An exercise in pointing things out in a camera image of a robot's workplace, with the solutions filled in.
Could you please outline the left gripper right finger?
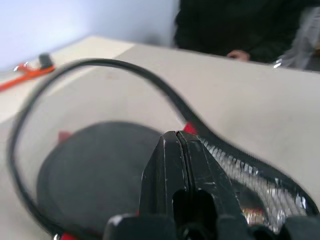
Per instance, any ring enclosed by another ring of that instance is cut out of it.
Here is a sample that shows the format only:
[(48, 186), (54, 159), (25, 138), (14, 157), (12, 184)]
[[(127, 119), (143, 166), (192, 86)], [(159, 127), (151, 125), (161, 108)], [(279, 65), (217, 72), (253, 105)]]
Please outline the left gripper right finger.
[(177, 137), (186, 148), (187, 172), (192, 189), (210, 195), (218, 218), (223, 216), (243, 218), (230, 179), (201, 139), (184, 131), (178, 131)]

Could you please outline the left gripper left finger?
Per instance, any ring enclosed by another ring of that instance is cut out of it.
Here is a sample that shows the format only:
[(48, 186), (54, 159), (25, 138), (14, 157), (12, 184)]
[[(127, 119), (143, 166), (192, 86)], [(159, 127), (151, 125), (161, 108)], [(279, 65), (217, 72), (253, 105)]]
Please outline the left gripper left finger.
[(174, 216), (173, 196), (177, 191), (186, 189), (182, 159), (177, 132), (166, 132), (159, 138), (142, 174), (140, 216)]

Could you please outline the black table tennis paddle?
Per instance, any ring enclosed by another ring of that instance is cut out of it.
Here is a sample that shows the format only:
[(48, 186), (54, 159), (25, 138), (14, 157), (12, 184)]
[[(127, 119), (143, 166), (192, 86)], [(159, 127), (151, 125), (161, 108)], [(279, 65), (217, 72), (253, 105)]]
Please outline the black table tennis paddle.
[(138, 211), (142, 174), (160, 136), (117, 121), (72, 133), (41, 166), (38, 207), (60, 224), (100, 236), (111, 217)]

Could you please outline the person's bare hand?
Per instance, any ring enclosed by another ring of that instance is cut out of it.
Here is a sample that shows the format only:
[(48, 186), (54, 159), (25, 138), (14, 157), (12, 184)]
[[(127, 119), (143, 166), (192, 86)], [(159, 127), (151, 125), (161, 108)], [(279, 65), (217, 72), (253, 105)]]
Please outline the person's bare hand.
[(228, 58), (235, 59), (237, 61), (247, 62), (250, 60), (250, 54), (243, 50), (233, 50), (226, 55)]

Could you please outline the person in black clothing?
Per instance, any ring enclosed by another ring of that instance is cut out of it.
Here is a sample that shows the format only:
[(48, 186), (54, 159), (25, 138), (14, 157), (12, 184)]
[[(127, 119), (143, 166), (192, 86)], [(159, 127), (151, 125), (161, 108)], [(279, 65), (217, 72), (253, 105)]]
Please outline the person in black clothing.
[(227, 56), (242, 50), (250, 60), (272, 63), (291, 48), (302, 12), (320, 0), (180, 0), (175, 45)]

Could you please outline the orange hacksaw frame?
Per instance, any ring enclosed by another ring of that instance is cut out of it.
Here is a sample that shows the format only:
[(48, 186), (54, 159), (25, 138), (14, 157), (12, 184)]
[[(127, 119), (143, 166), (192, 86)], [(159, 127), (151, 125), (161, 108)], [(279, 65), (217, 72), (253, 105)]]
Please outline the orange hacksaw frame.
[(46, 76), (52, 73), (56, 66), (49, 53), (42, 53), (38, 56), (38, 68), (28, 66), (28, 62), (17, 65), (14, 69), (14, 73), (18, 73), (15, 78), (10, 78), (4, 82), (0, 82), (0, 93), (10, 88), (20, 85), (26, 81), (35, 80), (37, 78)]

